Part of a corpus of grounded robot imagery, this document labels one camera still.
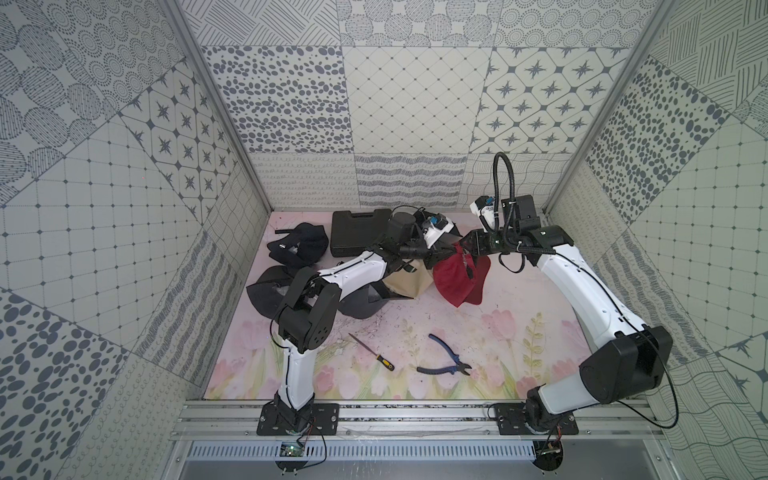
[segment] red cap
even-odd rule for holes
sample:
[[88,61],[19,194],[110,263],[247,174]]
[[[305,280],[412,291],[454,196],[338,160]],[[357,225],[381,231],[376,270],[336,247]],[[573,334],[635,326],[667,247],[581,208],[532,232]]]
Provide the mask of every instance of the red cap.
[[475,266],[472,255],[464,253],[458,244],[454,247],[457,254],[438,262],[432,269],[435,286],[453,306],[458,307],[465,301],[479,305],[491,261],[487,257],[479,257],[478,266]]

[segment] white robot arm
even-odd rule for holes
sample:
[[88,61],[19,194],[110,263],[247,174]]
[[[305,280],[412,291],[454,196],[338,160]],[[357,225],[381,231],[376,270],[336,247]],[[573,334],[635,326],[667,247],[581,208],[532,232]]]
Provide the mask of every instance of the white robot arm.
[[[526,197],[519,197],[517,204],[523,216],[530,218],[535,211],[526,214],[526,208],[533,205],[530,196]],[[488,221],[492,217],[487,215],[487,211],[484,213],[484,230],[493,230],[495,225]],[[403,219],[409,215],[396,215],[400,216],[394,222],[399,231],[402,225],[408,225],[408,220]],[[613,402],[658,386],[664,372],[661,362],[667,361],[671,338],[663,327],[651,329],[632,313],[594,274],[560,227],[541,227],[537,217],[536,220],[528,225],[525,237],[516,237],[510,243],[517,244],[517,250],[530,263],[538,266],[565,295],[597,347],[596,352],[581,364],[578,373],[528,392],[526,421],[534,430],[547,432],[566,412]],[[449,233],[452,222],[451,229],[446,229],[445,225],[442,221],[424,222],[415,233],[421,237],[417,239],[417,244],[411,242],[405,245],[402,241],[395,242],[389,238],[339,266],[318,272],[304,269],[296,276],[290,287],[293,292],[289,290],[286,294],[283,310],[276,319],[283,346],[286,347],[286,377],[278,396],[283,415],[293,415],[290,418],[295,419],[297,431],[303,427],[303,420],[314,398],[315,349],[333,326],[338,302],[361,286],[381,280],[404,267],[403,258],[423,257],[426,252],[431,259],[429,262],[434,264],[455,252],[452,247],[440,250],[439,238],[445,236],[450,243],[455,241]],[[389,233],[391,237],[397,237],[396,233]],[[432,245],[425,250],[427,238]],[[524,241],[527,247],[521,247]],[[462,246],[477,256],[505,251],[498,250],[501,248],[499,243],[500,240],[492,232],[483,230],[473,230],[462,239]],[[314,296],[316,301],[310,306],[306,298]],[[650,342],[654,342],[655,349],[651,348]]]

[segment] yellow screwdriver handle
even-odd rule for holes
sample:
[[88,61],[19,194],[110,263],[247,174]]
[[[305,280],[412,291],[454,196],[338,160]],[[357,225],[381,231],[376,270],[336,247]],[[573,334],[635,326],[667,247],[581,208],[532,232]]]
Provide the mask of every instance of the yellow screwdriver handle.
[[392,371],[394,371],[394,370],[395,370],[395,366],[394,366],[392,363],[390,363],[390,362],[389,362],[389,360],[385,359],[383,356],[381,356],[381,355],[378,355],[378,356],[376,357],[376,359],[377,359],[377,360],[379,360],[379,361],[380,361],[382,364],[384,364],[384,366],[385,366],[385,367],[386,367],[386,368],[387,368],[387,369],[388,369],[390,372],[392,372]]

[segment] screwdriver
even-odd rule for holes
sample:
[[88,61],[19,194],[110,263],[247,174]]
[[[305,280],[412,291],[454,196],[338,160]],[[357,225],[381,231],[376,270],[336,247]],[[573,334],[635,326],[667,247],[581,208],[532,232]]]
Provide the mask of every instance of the screwdriver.
[[371,352],[373,355],[375,355],[376,359],[379,360],[390,372],[395,369],[395,366],[392,363],[390,363],[389,360],[385,359],[383,356],[371,350],[365,343],[362,342],[362,340],[354,336],[352,333],[350,333],[349,336],[354,338],[357,343],[363,346],[363,348],[365,348],[366,350]]

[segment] pliers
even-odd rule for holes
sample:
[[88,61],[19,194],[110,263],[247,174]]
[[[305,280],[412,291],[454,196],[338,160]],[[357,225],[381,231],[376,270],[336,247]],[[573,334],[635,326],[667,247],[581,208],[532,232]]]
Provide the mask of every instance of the pliers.
[[431,333],[429,334],[429,338],[439,343],[442,346],[442,348],[444,348],[445,351],[448,352],[448,354],[451,356],[451,358],[456,364],[452,366],[445,366],[441,369],[425,369],[420,366],[417,366],[416,372],[425,373],[426,375],[441,375],[443,373],[450,373],[451,375],[453,375],[454,373],[459,371],[464,375],[469,376],[469,373],[467,373],[467,370],[471,369],[472,367],[467,365],[466,363],[463,363],[461,360],[459,360],[458,355],[453,353],[453,350],[451,350],[451,347],[449,347],[447,343],[443,342],[436,335],[432,335]]

